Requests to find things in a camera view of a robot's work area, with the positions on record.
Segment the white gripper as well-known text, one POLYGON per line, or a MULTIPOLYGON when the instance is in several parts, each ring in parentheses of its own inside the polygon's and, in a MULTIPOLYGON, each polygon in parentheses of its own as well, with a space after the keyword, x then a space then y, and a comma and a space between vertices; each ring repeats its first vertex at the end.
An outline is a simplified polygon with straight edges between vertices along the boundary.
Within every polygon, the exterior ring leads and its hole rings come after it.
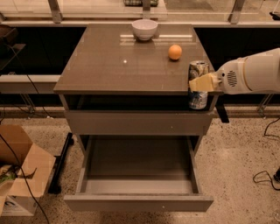
POLYGON ((190 80, 189 88, 195 92, 213 92, 220 85, 220 89, 225 94, 247 93, 249 89, 244 80, 244 62, 244 58, 230 60, 219 68, 218 75, 217 73, 207 73, 190 80))

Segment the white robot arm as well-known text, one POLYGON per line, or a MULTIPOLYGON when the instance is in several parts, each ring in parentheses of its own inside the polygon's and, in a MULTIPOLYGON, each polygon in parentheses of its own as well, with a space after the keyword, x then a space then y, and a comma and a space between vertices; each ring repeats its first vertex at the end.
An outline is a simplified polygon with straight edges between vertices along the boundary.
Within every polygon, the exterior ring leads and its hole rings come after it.
POLYGON ((280 92, 280 48, 230 60, 216 72, 189 81, 191 91, 238 95, 280 92))

